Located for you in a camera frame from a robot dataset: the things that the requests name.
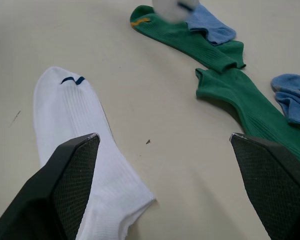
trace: ribbed knit texture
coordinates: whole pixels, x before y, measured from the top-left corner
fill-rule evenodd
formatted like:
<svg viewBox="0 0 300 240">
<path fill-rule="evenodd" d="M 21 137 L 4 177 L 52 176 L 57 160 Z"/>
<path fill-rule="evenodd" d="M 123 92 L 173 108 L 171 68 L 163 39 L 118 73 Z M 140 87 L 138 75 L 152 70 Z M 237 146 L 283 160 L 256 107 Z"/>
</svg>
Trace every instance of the ribbed knit texture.
<svg viewBox="0 0 300 240">
<path fill-rule="evenodd" d="M 63 82 L 69 77 L 74 80 Z M 76 85 L 79 78 L 51 67 L 36 85 L 33 110 L 40 164 L 69 139 L 99 134 L 91 192 L 76 239 L 123 240 L 154 196 L 119 151 L 93 88 L 87 80 Z"/>
<path fill-rule="evenodd" d="M 230 41 L 212 46 L 200 32 L 189 31 L 185 22 L 167 23 L 150 6 L 138 6 L 133 11 L 130 22 L 139 33 L 187 54 L 218 73 L 228 68 L 241 69 L 245 66 L 242 42 Z"/>
<path fill-rule="evenodd" d="M 300 161 L 300 129 L 289 126 L 285 117 L 242 71 L 232 68 L 223 74 L 196 69 L 196 96 L 230 103 L 238 112 L 247 135 L 286 146 Z"/>
</svg>

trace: blurry white object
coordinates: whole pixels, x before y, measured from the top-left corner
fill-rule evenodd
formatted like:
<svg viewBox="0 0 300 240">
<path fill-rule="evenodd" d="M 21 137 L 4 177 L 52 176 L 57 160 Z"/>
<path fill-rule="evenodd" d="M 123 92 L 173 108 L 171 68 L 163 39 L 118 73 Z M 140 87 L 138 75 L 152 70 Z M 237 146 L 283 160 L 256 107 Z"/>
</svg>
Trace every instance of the blurry white object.
<svg viewBox="0 0 300 240">
<path fill-rule="evenodd" d="M 152 0 L 154 11 L 170 23 L 186 20 L 199 4 L 199 0 Z"/>
</svg>

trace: sock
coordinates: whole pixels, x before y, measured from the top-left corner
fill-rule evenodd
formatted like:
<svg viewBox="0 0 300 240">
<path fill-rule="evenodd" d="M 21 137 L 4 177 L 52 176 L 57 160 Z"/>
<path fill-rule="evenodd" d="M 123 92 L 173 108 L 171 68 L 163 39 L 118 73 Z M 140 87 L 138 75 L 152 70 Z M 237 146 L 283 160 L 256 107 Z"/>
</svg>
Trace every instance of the sock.
<svg viewBox="0 0 300 240">
<path fill-rule="evenodd" d="M 283 74 L 277 76 L 271 81 L 271 86 L 275 92 L 284 92 L 300 98 L 300 75 Z"/>
<path fill-rule="evenodd" d="M 175 48 L 208 69 L 222 73 L 227 68 L 243 68 L 244 44 L 230 41 L 212 46 L 200 32 L 190 32 L 185 22 L 165 22 L 150 6 L 138 6 L 130 17 L 131 26 L 139 33 Z"/>
<path fill-rule="evenodd" d="M 278 91 L 275 93 L 275 99 L 282 107 L 288 123 L 300 125 L 300 98 L 290 93 Z"/>
<path fill-rule="evenodd" d="M 287 147 L 300 161 L 300 129 L 289 126 L 285 117 L 242 71 L 231 68 L 223 74 L 196 69 L 196 96 L 231 104 L 247 135 L 268 139 Z"/>
<path fill-rule="evenodd" d="M 277 76 L 271 81 L 271 86 L 288 123 L 300 125 L 300 75 Z"/>
<path fill-rule="evenodd" d="M 235 30 L 220 22 L 201 4 L 196 7 L 185 22 L 190 31 L 205 32 L 205 39 L 214 46 L 230 42 L 237 34 Z"/>
<path fill-rule="evenodd" d="M 101 103 L 83 77 L 49 68 L 34 91 L 34 130 L 41 166 L 69 139 L 97 133 L 100 145 L 77 240 L 123 240 L 153 194 L 119 151 Z"/>
</svg>

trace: floor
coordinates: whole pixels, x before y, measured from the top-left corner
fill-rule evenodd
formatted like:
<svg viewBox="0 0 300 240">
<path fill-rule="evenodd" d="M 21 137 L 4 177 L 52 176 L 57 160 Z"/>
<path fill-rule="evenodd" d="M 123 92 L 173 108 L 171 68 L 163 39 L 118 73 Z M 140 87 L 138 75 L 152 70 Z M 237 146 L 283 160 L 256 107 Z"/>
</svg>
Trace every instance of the floor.
<svg viewBox="0 0 300 240">
<path fill-rule="evenodd" d="M 205 0 L 244 42 L 244 72 L 300 74 L 300 0 Z M 196 99 L 195 60 L 134 31 L 150 0 L 0 0 L 0 216 L 39 169 L 33 92 L 60 66 L 96 90 L 116 143 L 156 195 L 127 240 L 269 240 L 229 143 L 238 123 Z"/>
</svg>

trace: yellow stripe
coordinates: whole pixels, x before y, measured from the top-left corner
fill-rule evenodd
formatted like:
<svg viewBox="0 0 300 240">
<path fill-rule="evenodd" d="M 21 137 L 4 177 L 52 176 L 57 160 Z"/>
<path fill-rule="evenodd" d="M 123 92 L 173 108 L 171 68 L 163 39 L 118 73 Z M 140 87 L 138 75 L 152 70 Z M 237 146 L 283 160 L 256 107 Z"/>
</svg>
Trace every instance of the yellow stripe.
<svg viewBox="0 0 300 240">
<path fill-rule="evenodd" d="M 140 23 L 143 23 L 143 22 L 150 22 L 150 18 L 142 18 L 142 19 L 138 19 L 138 21 L 136 22 L 131 22 L 131 27 L 135 27 L 135 26 L 138 26 Z"/>
</svg>

